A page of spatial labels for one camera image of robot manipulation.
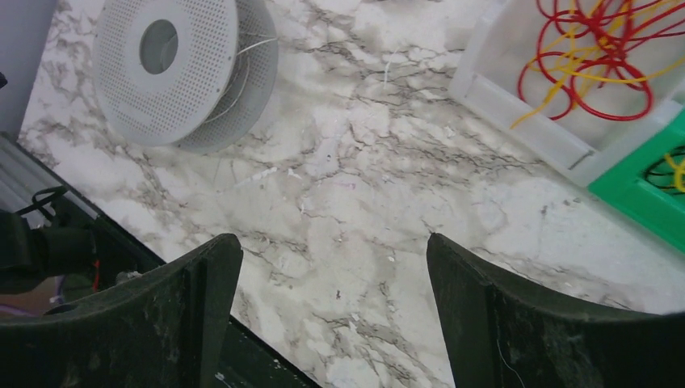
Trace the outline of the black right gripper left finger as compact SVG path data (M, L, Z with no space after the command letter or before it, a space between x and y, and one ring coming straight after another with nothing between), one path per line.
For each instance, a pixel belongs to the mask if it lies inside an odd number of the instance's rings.
M40 317L3 319L2 386L211 386L242 260L222 234Z

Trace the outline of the grey perforated cable spool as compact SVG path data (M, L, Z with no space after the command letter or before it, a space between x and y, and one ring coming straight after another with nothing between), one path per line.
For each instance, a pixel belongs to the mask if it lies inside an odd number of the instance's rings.
M107 1L93 43L95 94L127 141L210 154L257 123L278 53L262 1Z

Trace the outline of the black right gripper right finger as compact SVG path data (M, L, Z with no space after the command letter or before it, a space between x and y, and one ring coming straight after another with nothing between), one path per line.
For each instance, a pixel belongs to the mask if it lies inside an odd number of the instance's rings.
M427 268L459 387L681 387L684 316L588 302L442 234Z

